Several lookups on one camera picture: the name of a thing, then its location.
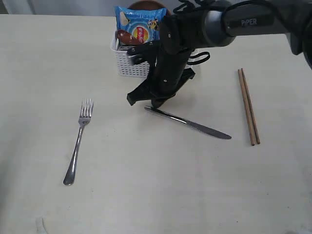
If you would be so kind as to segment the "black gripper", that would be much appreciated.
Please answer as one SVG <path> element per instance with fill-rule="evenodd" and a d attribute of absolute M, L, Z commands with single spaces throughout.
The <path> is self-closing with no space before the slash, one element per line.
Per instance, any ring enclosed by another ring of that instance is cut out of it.
<path fill-rule="evenodd" d="M 191 68 L 185 68 L 192 52 L 193 49 L 184 49 L 172 55 L 161 46 L 149 81 L 142 82 L 127 94 L 129 104 L 133 106 L 137 101 L 151 100 L 153 108 L 161 107 L 186 81 L 195 76 Z"/>

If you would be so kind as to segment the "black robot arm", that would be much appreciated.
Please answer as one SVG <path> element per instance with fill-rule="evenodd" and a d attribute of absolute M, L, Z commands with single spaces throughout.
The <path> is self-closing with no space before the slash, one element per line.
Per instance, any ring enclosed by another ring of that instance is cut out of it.
<path fill-rule="evenodd" d="M 294 55 L 312 61 L 312 3 L 309 0 L 182 1 L 160 22 L 160 38 L 127 52 L 133 65 L 147 62 L 147 78 L 127 100 L 150 100 L 160 107 L 195 75 L 193 65 L 207 61 L 208 52 L 195 49 L 224 47 L 237 36 L 284 34 Z"/>

